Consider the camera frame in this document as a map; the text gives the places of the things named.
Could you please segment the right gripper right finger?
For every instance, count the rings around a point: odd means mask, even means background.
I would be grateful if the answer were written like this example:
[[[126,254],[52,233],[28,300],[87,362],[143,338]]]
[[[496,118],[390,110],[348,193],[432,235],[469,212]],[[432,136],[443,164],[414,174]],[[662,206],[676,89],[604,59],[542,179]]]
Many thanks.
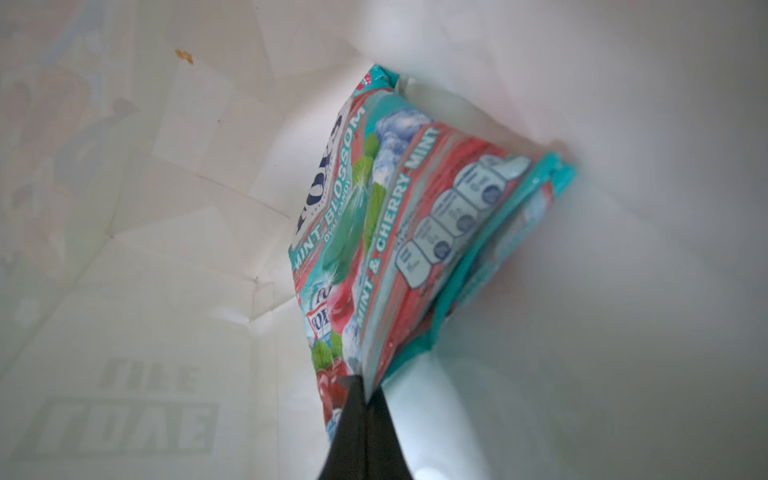
[[[413,480],[382,388],[367,405],[367,478]]]

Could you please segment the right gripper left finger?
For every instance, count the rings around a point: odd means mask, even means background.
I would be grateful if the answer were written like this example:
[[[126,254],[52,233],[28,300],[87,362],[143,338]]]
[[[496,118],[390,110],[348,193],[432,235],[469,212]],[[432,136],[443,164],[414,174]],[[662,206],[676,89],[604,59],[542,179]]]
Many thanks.
[[[345,377],[347,398],[320,472],[320,480],[363,480],[366,477],[367,402],[360,376]]]

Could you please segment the teal snack packet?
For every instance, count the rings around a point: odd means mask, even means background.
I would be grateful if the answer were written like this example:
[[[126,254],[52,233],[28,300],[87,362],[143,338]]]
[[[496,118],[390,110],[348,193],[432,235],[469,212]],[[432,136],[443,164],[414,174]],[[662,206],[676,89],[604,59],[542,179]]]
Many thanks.
[[[429,351],[575,177],[423,113],[373,66],[339,111],[288,251],[326,432]]]

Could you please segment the white floral paper bag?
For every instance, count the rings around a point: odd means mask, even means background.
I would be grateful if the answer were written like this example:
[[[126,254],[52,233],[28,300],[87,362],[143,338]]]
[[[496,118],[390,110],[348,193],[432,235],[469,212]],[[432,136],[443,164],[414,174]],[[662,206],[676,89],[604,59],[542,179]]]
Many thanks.
[[[314,479],[288,248],[373,64],[577,175],[386,387],[418,479],[767,475],[763,1],[5,1],[1,475]]]

